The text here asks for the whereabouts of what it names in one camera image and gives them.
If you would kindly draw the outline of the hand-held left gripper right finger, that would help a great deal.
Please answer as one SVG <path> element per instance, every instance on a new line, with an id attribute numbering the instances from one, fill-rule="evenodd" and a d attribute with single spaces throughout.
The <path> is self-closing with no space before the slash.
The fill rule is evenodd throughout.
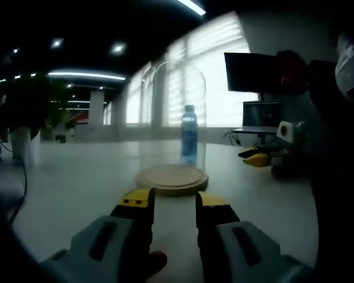
<path id="1" fill-rule="evenodd" d="M 313 282 L 313 269 L 290 255 L 223 198 L 195 195 L 204 282 Z"/>

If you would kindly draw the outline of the person's left hand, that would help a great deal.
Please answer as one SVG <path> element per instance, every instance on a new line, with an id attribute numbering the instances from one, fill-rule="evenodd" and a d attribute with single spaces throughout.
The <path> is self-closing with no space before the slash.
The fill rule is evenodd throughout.
<path id="1" fill-rule="evenodd" d="M 167 255 L 162 251 L 154 251 L 148 255 L 147 258 L 147 277 L 150 278 L 164 269 L 168 263 Z"/>

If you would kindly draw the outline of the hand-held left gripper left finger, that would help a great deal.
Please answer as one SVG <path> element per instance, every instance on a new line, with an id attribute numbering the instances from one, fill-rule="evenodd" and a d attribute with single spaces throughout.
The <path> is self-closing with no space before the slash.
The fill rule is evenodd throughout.
<path id="1" fill-rule="evenodd" d="M 154 189 L 128 192 L 41 266 L 53 282 L 145 282 L 154 207 Z"/>

